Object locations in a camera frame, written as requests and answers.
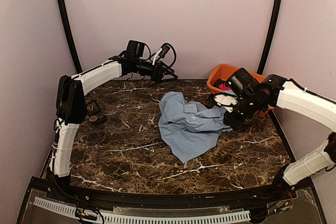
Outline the light blue button shirt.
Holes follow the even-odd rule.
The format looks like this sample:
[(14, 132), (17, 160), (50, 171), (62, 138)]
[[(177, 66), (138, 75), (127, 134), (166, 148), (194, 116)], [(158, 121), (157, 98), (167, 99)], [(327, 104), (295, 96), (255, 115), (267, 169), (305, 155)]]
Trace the light blue button shirt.
[(208, 109), (200, 102), (186, 101), (180, 92), (166, 93), (159, 108), (161, 139), (182, 163), (211, 150), (223, 132), (232, 130), (224, 124), (224, 107)]

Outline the round white brooch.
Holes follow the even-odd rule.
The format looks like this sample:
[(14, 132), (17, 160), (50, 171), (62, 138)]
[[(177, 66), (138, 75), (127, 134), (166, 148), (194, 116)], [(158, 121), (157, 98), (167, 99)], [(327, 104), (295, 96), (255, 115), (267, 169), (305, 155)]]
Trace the round white brooch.
[(92, 116), (89, 117), (90, 122), (96, 122), (97, 119), (98, 119), (98, 117), (96, 115), (92, 115)]

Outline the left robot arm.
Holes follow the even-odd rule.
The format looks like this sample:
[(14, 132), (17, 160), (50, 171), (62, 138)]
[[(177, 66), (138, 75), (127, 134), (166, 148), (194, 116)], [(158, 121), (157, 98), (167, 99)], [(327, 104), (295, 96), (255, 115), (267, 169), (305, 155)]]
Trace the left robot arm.
[(155, 83), (178, 79), (173, 70), (173, 63), (167, 65), (162, 61), (174, 47), (165, 42), (156, 52), (150, 52), (143, 59), (147, 44), (130, 40), (126, 50), (113, 56), (102, 64), (73, 76), (64, 75), (59, 79), (56, 99), (56, 119), (54, 122), (55, 140), (52, 145), (52, 156), (49, 171), (60, 179), (70, 178), (70, 159), (73, 142), (79, 125), (87, 116), (86, 95), (93, 89), (108, 81), (139, 74), (150, 77)]

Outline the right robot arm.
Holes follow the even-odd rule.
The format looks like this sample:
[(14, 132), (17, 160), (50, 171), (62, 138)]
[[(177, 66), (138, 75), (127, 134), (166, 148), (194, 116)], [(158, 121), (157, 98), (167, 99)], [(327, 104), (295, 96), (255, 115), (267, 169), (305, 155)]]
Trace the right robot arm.
[(294, 79), (276, 74), (258, 82), (246, 69), (235, 71), (225, 82), (236, 95), (224, 114), (224, 124), (237, 130), (258, 111), (269, 107), (294, 111), (331, 130), (327, 140), (298, 161), (283, 167), (268, 188), (273, 200), (280, 199), (288, 189), (301, 180), (325, 169), (335, 168), (335, 101), (300, 86)]

